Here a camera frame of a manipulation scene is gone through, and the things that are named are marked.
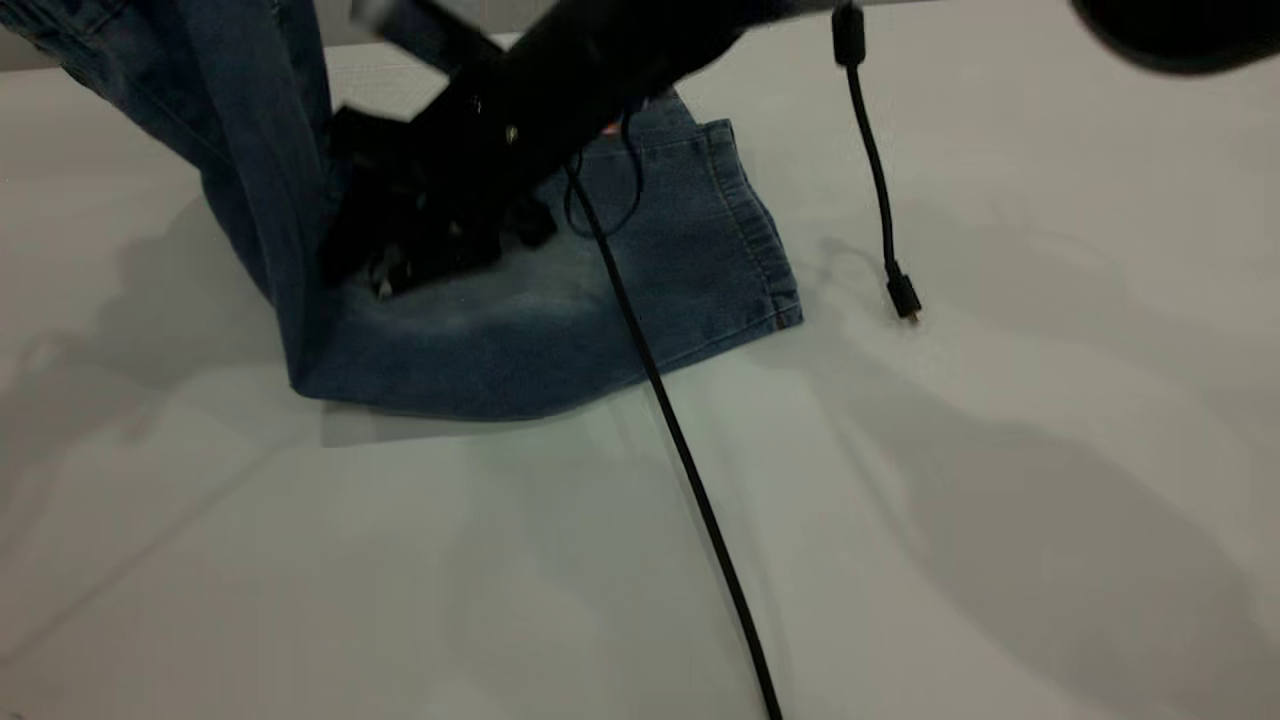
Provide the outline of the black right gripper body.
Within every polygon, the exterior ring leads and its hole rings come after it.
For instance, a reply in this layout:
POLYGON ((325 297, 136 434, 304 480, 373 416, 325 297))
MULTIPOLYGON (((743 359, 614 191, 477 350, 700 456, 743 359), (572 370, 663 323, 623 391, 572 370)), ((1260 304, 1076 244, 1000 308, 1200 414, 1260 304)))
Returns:
POLYGON ((492 68, 462 70, 410 120, 342 106, 333 133, 353 187, 447 234, 492 231, 529 247, 548 242, 557 223, 534 183, 509 165, 511 126, 506 104, 493 99, 494 79, 492 68))

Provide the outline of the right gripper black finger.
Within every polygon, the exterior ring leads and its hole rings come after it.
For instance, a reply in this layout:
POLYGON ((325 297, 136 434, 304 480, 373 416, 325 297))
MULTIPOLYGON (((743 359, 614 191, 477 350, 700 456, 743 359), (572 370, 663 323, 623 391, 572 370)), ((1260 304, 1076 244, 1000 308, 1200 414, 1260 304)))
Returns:
POLYGON ((428 217, 410 208, 343 208, 321 249, 320 278, 330 287, 417 287, 433 281, 428 217))

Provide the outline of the right gripper scuffed finger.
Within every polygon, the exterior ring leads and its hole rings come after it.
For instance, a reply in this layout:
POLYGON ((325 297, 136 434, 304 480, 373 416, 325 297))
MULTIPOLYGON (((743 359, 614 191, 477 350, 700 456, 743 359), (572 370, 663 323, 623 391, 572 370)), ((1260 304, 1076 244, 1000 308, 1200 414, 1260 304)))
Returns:
POLYGON ((376 300, 390 300, 425 284, 489 266, 500 258, 495 231, 462 231, 449 225, 440 234, 413 242, 389 243, 367 269, 367 284, 376 300))

